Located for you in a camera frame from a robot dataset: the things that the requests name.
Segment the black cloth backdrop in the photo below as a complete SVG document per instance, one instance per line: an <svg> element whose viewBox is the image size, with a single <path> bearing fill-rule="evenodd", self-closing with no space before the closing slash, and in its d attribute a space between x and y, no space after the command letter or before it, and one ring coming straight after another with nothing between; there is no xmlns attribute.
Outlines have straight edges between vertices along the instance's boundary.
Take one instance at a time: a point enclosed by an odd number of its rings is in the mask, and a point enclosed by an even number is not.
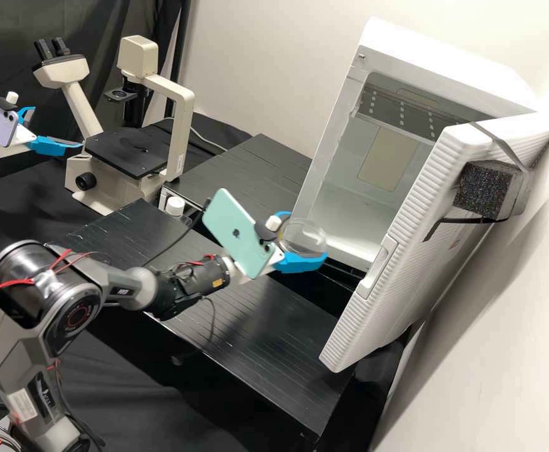
<svg viewBox="0 0 549 452"><path fill-rule="evenodd" d="M161 8L160 0L0 0L0 95L16 91L18 105L36 106L33 132L80 139L61 90L43 88L31 71L39 60L34 40L62 36L72 52L88 61L90 74L81 85L101 125L120 126L123 106L102 99L105 89L121 85L115 67L119 40L122 35L152 36L157 21L165 21L159 19ZM167 48L168 43L159 45ZM33 153L1 159L0 176L46 159Z"/></svg>

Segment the label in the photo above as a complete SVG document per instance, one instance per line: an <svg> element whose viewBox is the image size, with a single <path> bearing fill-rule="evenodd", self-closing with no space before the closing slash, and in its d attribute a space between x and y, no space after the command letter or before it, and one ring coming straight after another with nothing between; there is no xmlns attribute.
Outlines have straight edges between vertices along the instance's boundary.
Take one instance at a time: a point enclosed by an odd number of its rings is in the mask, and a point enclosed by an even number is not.
<svg viewBox="0 0 549 452"><path fill-rule="evenodd" d="M184 154L181 156L178 156L178 163L176 163L176 172L182 173L182 170L184 169Z"/></svg>
<svg viewBox="0 0 549 452"><path fill-rule="evenodd" d="M38 372L29 382L28 391L34 399L35 405L40 411L40 415L45 421L53 419L53 416L58 414L59 409L55 403L55 399L41 372Z"/></svg>
<svg viewBox="0 0 549 452"><path fill-rule="evenodd" d="M8 394L6 396L9 401L11 410L17 415L21 422L27 422L38 415L36 408L29 398L28 392L25 388Z"/></svg>
<svg viewBox="0 0 549 452"><path fill-rule="evenodd" d="M134 295L134 290L128 288L113 287L110 294L118 296L132 296Z"/></svg>

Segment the black fabric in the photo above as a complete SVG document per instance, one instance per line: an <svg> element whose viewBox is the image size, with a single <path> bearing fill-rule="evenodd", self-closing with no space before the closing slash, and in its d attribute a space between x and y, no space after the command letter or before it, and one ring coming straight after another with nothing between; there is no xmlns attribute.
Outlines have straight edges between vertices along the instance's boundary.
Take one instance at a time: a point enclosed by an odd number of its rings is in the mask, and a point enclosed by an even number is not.
<svg viewBox="0 0 549 452"><path fill-rule="evenodd" d="M43 88L32 74L40 59L34 40L62 36L72 53L86 57L90 74L81 85L97 106L106 82L119 72L115 56L122 33L150 35L155 7L151 0L0 0L0 96L16 91L19 106L36 106L30 124L34 133L79 139L61 90ZM121 111L102 104L97 109L101 124L112 128L115 115L121 125ZM0 176L45 160L33 153L0 159Z"/></svg>
<svg viewBox="0 0 549 452"><path fill-rule="evenodd" d="M193 125L216 140L208 121L203 129ZM207 158L189 145L185 171ZM64 167L51 160L0 180L0 250L15 240L56 240L99 217L71 197L63 178ZM105 309L63 356L65 394L107 440L106 451L312 450L300 448L294 421L200 353L172 366L170 356L192 348L155 326L137 313ZM384 394L353 382L319 451L366 450L384 402Z"/></svg>
<svg viewBox="0 0 549 452"><path fill-rule="evenodd" d="M151 40L159 46L159 57L157 60L157 71L161 72L166 61L169 42L172 38L172 32L176 27L178 16L182 8L180 0L156 0L157 8L155 13L155 28L151 35Z"/></svg>

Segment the sticker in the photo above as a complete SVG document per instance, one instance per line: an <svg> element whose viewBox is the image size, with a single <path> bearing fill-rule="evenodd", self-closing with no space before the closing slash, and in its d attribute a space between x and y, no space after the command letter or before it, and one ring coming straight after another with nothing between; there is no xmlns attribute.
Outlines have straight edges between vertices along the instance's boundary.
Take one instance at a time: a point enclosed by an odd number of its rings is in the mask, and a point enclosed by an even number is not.
<svg viewBox="0 0 549 452"><path fill-rule="evenodd" d="M59 413L59 408L56 405L55 399L50 392L48 383L41 372L28 383L28 391L34 399L35 405L40 411L40 415L45 421L54 419L54 416Z"/></svg>
<svg viewBox="0 0 549 452"><path fill-rule="evenodd" d="M25 388L8 394L6 396L11 410L17 415L21 422L27 422L38 415L36 408L29 398L28 392Z"/></svg>
<svg viewBox="0 0 549 452"><path fill-rule="evenodd" d="M176 163L176 172L182 173L182 170L184 169L184 154L181 156L178 156L178 163Z"/></svg>

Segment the microscope focus knob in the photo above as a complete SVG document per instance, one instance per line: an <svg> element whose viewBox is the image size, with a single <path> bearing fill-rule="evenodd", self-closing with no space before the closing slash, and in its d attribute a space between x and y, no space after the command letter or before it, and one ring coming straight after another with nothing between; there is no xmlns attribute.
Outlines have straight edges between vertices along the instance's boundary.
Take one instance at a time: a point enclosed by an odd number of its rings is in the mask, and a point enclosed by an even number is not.
<svg viewBox="0 0 549 452"><path fill-rule="evenodd" d="M80 190L86 191L97 185L97 177L91 172L82 173L75 178L75 184Z"/></svg>

